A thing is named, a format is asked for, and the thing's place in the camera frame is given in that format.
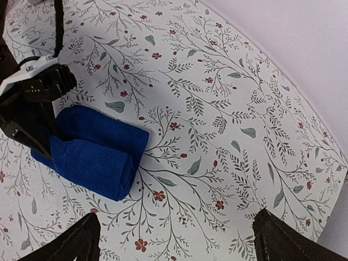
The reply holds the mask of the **blue towel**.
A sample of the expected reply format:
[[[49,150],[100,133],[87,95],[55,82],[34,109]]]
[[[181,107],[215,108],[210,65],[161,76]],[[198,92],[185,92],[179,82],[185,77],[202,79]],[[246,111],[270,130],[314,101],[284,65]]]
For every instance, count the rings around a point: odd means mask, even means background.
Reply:
[[[52,159],[32,157],[61,177],[114,201],[130,192],[149,133],[82,105],[56,118],[59,136],[46,132]]]

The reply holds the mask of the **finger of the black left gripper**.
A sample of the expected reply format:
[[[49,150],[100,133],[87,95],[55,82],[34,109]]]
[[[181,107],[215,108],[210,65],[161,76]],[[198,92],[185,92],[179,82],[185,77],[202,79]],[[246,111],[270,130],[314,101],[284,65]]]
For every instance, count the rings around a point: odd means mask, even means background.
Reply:
[[[35,109],[36,132],[47,141],[60,137],[52,102],[35,102]]]
[[[48,138],[44,136],[35,117],[32,111],[15,112],[1,108],[1,130],[7,137],[52,160]]]

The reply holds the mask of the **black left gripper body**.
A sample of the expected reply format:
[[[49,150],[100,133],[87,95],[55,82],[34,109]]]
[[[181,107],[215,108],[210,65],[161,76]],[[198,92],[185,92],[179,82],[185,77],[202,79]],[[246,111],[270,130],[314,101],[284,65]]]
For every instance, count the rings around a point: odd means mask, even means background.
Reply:
[[[36,113],[35,102],[53,102],[63,96],[61,78],[32,78],[15,83],[1,96],[1,108]]]

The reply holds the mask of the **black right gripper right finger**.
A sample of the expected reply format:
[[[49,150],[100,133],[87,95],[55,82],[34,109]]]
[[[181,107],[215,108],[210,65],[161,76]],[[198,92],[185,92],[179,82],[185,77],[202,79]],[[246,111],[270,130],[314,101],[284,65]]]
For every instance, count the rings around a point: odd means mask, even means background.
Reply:
[[[302,236],[265,208],[255,216],[252,228],[257,260],[347,261],[347,258]]]

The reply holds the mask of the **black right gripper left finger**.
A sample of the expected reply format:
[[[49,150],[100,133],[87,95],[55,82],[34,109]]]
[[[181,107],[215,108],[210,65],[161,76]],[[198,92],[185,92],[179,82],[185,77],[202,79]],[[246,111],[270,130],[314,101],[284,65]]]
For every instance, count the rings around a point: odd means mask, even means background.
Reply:
[[[100,222],[88,213],[64,233],[21,260],[99,260]]]

